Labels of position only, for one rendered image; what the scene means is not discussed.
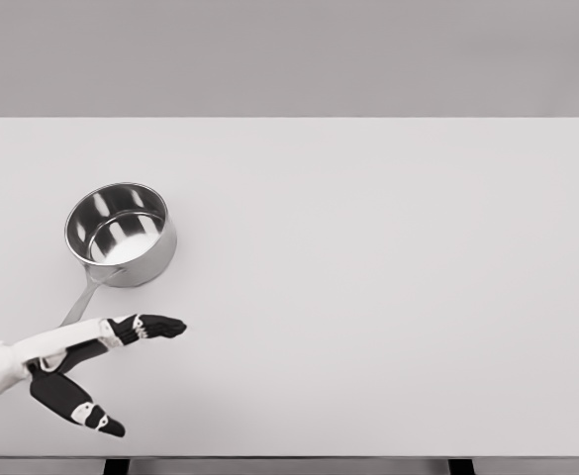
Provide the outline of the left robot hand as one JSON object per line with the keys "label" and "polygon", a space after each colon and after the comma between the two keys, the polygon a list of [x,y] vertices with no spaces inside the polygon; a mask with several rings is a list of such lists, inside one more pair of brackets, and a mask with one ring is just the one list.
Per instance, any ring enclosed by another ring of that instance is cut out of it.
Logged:
{"label": "left robot hand", "polygon": [[113,349],[141,339],[175,338],[186,329],[182,321],[161,315],[91,319],[23,339],[13,350],[32,377],[30,394],[35,400],[74,425],[122,437],[124,426],[107,415],[67,373]]}

